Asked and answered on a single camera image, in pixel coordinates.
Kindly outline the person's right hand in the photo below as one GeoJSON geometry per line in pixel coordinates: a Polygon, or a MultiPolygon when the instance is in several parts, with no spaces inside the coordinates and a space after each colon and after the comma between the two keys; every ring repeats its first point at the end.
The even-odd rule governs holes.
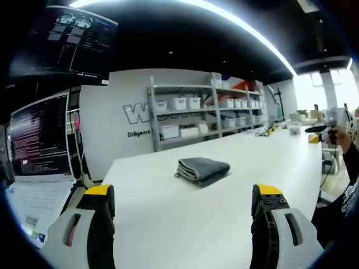
{"type": "Polygon", "coordinates": [[[336,125],[328,132],[328,135],[329,137],[326,139],[327,143],[336,144],[342,148],[349,147],[352,142],[349,133],[343,126],[336,125]]]}

